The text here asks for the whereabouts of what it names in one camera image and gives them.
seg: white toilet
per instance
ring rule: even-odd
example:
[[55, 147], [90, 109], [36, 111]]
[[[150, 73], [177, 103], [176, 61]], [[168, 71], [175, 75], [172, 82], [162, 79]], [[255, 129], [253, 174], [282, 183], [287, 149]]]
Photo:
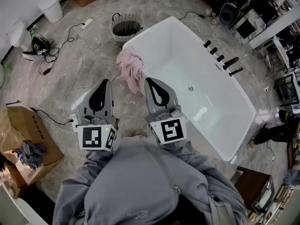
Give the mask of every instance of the white toilet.
[[21, 47], [24, 51], [30, 50], [31, 35], [26, 30], [25, 24], [20, 20], [11, 28], [10, 44], [14, 47]]

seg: white trash bin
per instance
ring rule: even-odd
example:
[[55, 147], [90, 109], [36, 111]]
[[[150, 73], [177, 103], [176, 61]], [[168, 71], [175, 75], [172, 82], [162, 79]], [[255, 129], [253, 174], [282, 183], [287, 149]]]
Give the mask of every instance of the white trash bin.
[[51, 23], [62, 18], [62, 10], [58, 0], [41, 0], [37, 6]]

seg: gray jacket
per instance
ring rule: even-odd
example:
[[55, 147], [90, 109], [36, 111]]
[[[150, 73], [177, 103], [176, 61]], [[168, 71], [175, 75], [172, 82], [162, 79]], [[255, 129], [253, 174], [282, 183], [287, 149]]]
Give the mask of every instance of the gray jacket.
[[137, 136], [121, 139], [114, 155], [87, 154], [60, 187], [53, 224], [70, 224], [83, 207], [89, 225], [155, 224], [175, 210], [180, 193], [208, 225], [248, 223], [238, 191], [189, 141], [162, 148]]

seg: marble floor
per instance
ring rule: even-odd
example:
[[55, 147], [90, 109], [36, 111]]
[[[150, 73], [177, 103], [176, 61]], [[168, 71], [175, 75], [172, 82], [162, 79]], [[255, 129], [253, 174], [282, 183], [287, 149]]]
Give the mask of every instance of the marble floor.
[[[114, 42], [109, 26], [114, 13], [139, 13], [145, 19], [145, 28], [170, 17], [181, 18], [187, 11], [205, 13], [209, 5], [203, 0], [97, 0], [83, 8], [72, 0], [64, 9], [63, 18], [57, 23], [49, 23], [45, 18], [39, 21], [37, 33], [46, 38], [53, 38], [56, 46], [60, 47], [68, 37], [71, 26], [83, 23], [88, 18], [93, 22], [89, 27], [80, 32], [77, 44], [83, 57], [83, 67], [68, 95], [65, 108], [68, 115], [71, 114], [70, 106], [74, 102], [74, 92], [79, 86], [92, 86], [104, 78], [112, 79], [119, 71], [115, 67], [115, 61], [120, 48]], [[220, 169], [226, 177], [231, 178], [238, 165], [263, 173], [271, 173], [275, 189], [283, 183], [287, 170], [286, 144], [269, 141], [268, 145], [275, 152], [274, 163], [271, 158], [273, 153], [266, 144], [250, 149], [247, 144], [249, 139], [265, 123], [275, 123], [270, 112], [267, 93], [263, 87], [273, 87], [272, 77], [265, 77], [266, 66], [259, 55], [253, 56], [249, 45], [241, 45], [222, 25], [211, 25], [211, 17], [202, 19], [195, 14], [188, 14], [185, 21], [195, 23], [202, 34], [210, 33], [215, 38], [224, 41], [232, 51], [240, 57], [242, 63], [233, 66], [244, 67], [244, 71], [238, 73], [236, 78], [247, 93], [257, 114], [246, 135], [237, 156], [230, 162], [224, 162], [210, 157], [209, 161]], [[210, 35], [203, 36], [195, 25], [186, 25], [200, 38], [208, 40]], [[75, 37], [80, 27], [71, 30], [70, 35]], [[221, 43], [218, 49], [226, 59], [235, 57], [230, 49]], [[40, 62], [27, 61], [22, 57], [21, 48], [15, 48], [6, 60], [12, 69], [6, 71], [4, 85], [0, 90], [0, 106], [5, 103], [21, 100], [28, 106], [42, 109], [60, 122], [67, 119], [63, 115], [63, 99], [69, 91], [81, 66], [80, 54], [74, 44], [66, 43], [62, 48], [54, 68], [46, 76], [38, 73]], [[47, 69], [49, 64], [42, 64], [41, 71]], [[147, 131], [144, 117], [147, 115], [145, 99], [141, 94], [134, 95], [120, 77], [112, 82], [115, 101], [114, 113], [120, 118], [120, 131], [142, 129]], [[84, 92], [77, 91], [77, 97]], [[272, 111], [277, 115], [279, 100], [273, 89], [268, 92], [269, 103]], [[61, 131], [45, 122], [50, 135], [59, 146], [65, 157], [45, 178], [41, 180], [42, 189], [46, 194], [56, 200], [60, 183], [72, 177], [75, 170], [83, 164], [86, 152], [79, 149], [77, 136]], [[62, 129], [72, 131], [71, 125], [60, 126]]]

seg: black knob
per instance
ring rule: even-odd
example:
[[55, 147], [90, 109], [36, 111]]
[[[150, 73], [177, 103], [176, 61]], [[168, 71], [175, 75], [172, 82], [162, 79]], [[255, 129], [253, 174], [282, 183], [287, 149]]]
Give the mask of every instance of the black knob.
[[224, 70], [226, 70], [229, 66], [231, 66], [233, 63], [236, 63], [238, 60], [240, 60], [238, 57], [230, 59], [229, 61], [227, 61], [226, 63], [224, 63]]
[[211, 44], [211, 41], [208, 40], [203, 46], [208, 47], [210, 44]]
[[229, 76], [232, 76], [232, 75], [234, 75], [234, 74], [236, 74], [236, 73], [238, 73], [238, 72], [240, 72], [240, 71], [243, 71], [243, 70], [244, 70], [244, 69], [243, 69], [242, 67], [240, 67], [239, 69], [233, 71], [232, 73], [229, 73]]
[[217, 49], [216, 47], [214, 47], [214, 48], [210, 51], [211, 55], [215, 54], [215, 52], [216, 52], [217, 50], [218, 50], [218, 49]]
[[225, 58], [224, 55], [221, 55], [221, 56], [219, 56], [219, 57], [217, 58], [217, 61], [220, 62], [220, 61], [222, 61], [224, 58]]

